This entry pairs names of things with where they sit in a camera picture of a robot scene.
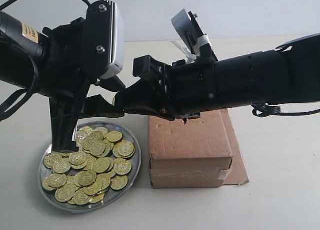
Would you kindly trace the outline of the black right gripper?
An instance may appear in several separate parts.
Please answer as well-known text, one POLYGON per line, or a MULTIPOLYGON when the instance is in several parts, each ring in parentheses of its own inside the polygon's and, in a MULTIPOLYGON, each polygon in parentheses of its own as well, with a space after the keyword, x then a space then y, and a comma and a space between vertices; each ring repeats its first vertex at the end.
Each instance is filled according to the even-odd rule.
POLYGON ((133 75, 140 80, 119 91, 114 106, 128 114, 168 121, 216 110, 215 61, 214 57, 200 57, 193 63, 179 60, 168 65, 150 55, 138 57, 133 61, 133 75))

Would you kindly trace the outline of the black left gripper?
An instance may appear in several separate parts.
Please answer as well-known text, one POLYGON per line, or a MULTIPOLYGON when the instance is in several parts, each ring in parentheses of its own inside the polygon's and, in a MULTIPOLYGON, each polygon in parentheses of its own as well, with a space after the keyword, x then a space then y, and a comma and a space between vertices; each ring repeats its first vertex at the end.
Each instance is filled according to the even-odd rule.
POLYGON ((89 87, 99 77, 92 74, 94 51, 90 23, 79 17, 69 24, 42 32, 48 37, 42 70, 42 91, 49 97, 52 151, 77 151, 74 132, 82 118, 120 118, 125 112, 101 95, 87 96, 89 87))

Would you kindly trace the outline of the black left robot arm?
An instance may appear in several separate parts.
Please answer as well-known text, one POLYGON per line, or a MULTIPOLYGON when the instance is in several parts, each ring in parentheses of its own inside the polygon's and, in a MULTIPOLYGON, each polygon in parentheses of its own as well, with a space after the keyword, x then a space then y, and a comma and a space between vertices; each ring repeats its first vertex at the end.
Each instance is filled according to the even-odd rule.
POLYGON ((42 33, 0 14, 0 78, 18 90, 0 106, 2 120, 13 115, 32 95, 49 99, 51 146, 56 152, 78 150, 74 132, 81 118, 117 118, 124 112, 100 95, 88 97, 98 85, 118 92, 124 42, 116 11, 89 7, 84 18, 42 33))

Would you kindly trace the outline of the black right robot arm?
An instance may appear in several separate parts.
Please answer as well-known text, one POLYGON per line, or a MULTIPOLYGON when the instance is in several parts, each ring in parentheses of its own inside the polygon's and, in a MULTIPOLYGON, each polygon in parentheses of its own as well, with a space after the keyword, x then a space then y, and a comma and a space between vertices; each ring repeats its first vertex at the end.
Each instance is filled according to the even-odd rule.
POLYGON ((209 44, 195 62, 172 65, 149 55, 136 58, 138 81, 115 95, 114 105, 129 114, 169 121, 199 113, 251 106, 258 117, 282 115, 280 105, 320 99, 320 36, 218 60, 209 44))

